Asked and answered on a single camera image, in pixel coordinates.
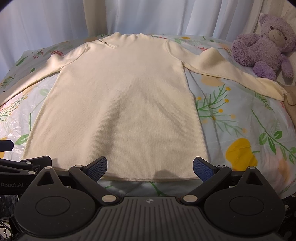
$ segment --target zipper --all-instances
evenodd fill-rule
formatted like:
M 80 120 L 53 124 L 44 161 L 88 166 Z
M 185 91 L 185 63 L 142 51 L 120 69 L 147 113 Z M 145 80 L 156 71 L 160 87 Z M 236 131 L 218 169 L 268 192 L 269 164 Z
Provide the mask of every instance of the zipper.
M 108 44 L 107 42 L 104 42 L 104 41 L 102 41 L 101 39 L 99 39 L 99 41 L 100 41 L 101 43 L 103 43 L 103 44 L 105 44 L 105 45 L 107 45 L 107 46 L 111 47 L 111 48 L 114 48 L 114 49 L 116 49 L 116 47 L 117 47 L 117 46 L 115 46 L 115 45 Z

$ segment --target teddy bear's arm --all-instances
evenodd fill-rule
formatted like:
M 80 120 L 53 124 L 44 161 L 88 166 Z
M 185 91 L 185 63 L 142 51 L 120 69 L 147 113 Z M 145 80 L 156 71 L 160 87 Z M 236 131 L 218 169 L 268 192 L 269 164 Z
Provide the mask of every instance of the teddy bear's arm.
M 293 79 L 294 72 L 290 60 L 284 54 L 281 54 L 281 71 L 284 77 Z
M 240 39 L 244 42 L 244 44 L 247 46 L 247 47 L 250 47 L 252 46 L 254 43 L 256 43 L 259 38 L 261 37 L 260 34 L 240 34 L 237 36 L 237 39 Z

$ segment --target sweater sleeve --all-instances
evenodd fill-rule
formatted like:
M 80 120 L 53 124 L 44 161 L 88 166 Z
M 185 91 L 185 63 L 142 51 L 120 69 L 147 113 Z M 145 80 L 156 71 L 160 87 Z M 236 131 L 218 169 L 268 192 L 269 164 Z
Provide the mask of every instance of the sweater sleeve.
M 76 59 L 78 59 L 86 50 L 88 49 L 88 44 L 85 43 L 69 53 L 65 56 L 59 56 L 58 54 L 53 54 L 47 60 L 46 64 L 40 69 L 33 71 L 27 76 L 23 77 L 19 81 L 17 81 L 10 89 L 8 89 L 5 93 L 0 94 L 0 106 L 5 104 L 11 98 L 21 93 L 26 88 L 38 83 L 40 80 L 45 77 L 60 72 L 62 67 L 72 63 Z
M 267 78 L 256 78 L 239 70 L 213 47 L 200 55 L 195 55 L 172 41 L 167 41 L 166 48 L 171 56 L 182 61 L 184 67 L 195 73 L 233 80 L 261 95 L 280 101 L 283 101 L 284 95 L 287 94 L 278 83 Z

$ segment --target teddy bear's head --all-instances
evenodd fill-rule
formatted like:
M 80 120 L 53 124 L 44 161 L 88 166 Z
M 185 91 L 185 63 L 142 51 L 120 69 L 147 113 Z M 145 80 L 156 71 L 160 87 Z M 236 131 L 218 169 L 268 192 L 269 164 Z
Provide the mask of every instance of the teddy bear's head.
M 296 34 L 282 18 L 263 14 L 259 18 L 261 34 L 275 42 L 282 53 L 296 50 Z

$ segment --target teddy bear's ear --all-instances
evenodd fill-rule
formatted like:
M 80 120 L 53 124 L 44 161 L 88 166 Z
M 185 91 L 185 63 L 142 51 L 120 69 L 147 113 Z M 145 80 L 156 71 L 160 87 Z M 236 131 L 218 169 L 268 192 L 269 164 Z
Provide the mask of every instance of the teddy bear's ear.
M 264 20 L 266 19 L 267 16 L 268 16 L 268 14 L 266 14 L 266 13 L 260 15 L 260 17 L 259 17 L 260 25 L 263 24 L 263 22 L 264 22 Z

